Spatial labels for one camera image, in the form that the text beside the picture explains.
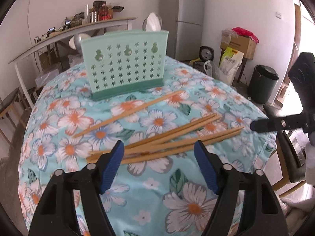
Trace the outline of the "white gloved right hand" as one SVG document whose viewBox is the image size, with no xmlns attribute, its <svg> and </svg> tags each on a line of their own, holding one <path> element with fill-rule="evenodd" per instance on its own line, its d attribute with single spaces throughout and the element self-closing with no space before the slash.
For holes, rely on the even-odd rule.
<svg viewBox="0 0 315 236">
<path fill-rule="evenodd" d="M 309 143 L 305 146 L 305 179 L 307 184 L 315 185 L 315 149 L 314 149 L 314 135 L 312 132 L 308 135 Z"/>
</svg>

